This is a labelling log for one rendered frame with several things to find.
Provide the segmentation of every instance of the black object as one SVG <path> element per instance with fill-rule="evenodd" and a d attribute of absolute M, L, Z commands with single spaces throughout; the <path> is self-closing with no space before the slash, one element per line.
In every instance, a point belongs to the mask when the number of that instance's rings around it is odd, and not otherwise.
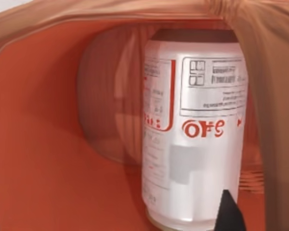
<path fill-rule="evenodd" d="M 243 215 L 228 190 L 223 191 L 214 231 L 246 231 Z"/>

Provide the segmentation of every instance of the can label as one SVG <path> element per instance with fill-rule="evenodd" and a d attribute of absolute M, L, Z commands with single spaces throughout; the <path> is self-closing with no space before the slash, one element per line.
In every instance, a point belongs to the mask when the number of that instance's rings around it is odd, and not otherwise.
<path fill-rule="evenodd" d="M 144 66 L 143 199 L 168 218 L 213 219 L 223 189 L 237 194 L 244 58 L 146 57 Z"/>

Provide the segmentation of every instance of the red arrow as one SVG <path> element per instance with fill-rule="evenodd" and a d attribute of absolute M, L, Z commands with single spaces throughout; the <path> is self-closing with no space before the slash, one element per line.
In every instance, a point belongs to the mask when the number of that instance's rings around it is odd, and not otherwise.
<path fill-rule="evenodd" d="M 240 124 L 242 123 L 242 120 L 241 119 L 237 119 L 237 126 L 239 127 Z"/>

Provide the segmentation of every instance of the white can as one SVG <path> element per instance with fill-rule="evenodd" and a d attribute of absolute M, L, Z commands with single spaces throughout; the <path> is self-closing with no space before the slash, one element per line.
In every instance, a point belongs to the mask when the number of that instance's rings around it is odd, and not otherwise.
<path fill-rule="evenodd" d="M 144 63 L 143 200 L 154 223 L 214 228 L 237 200 L 248 75 L 232 31 L 163 29 Z"/>

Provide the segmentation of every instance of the aluminum can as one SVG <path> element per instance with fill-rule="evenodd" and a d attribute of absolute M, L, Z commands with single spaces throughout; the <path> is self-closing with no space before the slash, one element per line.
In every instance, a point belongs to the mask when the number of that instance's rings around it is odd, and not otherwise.
<path fill-rule="evenodd" d="M 237 200 L 248 75 L 231 30 L 162 29 L 144 61 L 142 197 L 162 229 L 213 230 Z"/>

